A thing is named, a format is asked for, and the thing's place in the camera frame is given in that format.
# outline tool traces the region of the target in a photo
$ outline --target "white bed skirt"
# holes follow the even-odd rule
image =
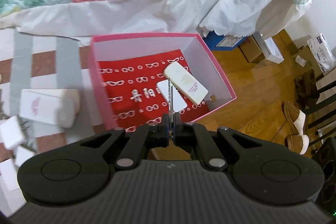
[[[86,37],[133,32],[199,32],[265,38],[298,20],[311,0],[99,0],[40,6],[0,18],[0,28],[40,35]]]

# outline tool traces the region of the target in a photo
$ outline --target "wooden floor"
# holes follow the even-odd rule
[[[214,56],[229,79],[237,99],[198,122],[208,130],[216,131],[219,126],[238,130],[255,138],[285,145],[285,139],[293,132],[283,114],[282,104],[293,102],[296,106],[294,79],[298,76],[291,55],[297,49],[285,31],[273,37],[284,61],[275,64],[266,59],[260,63],[249,63],[239,48],[233,51],[216,51]],[[315,128],[305,131],[310,141],[316,138]],[[305,156],[311,157],[310,148]],[[170,143],[168,148],[153,151],[160,160],[190,159],[182,149]]]

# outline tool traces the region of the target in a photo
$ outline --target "white wall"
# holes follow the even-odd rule
[[[322,32],[336,55],[336,0],[312,0],[307,13],[285,29],[297,47]]]

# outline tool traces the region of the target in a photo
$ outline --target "brown box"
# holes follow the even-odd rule
[[[247,61],[258,63],[265,57],[255,39],[250,35],[239,45]]]
[[[315,78],[322,76],[322,70],[320,69],[319,64],[317,63],[315,57],[311,53],[311,50],[308,46],[305,46],[299,49],[298,53],[292,55],[292,60],[295,63],[295,69],[299,73],[299,75],[302,75],[306,71],[313,69],[315,73]]]

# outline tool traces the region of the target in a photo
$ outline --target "black speaker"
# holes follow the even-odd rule
[[[336,139],[326,139],[312,159],[324,173],[324,184],[316,203],[333,215],[336,212]]]

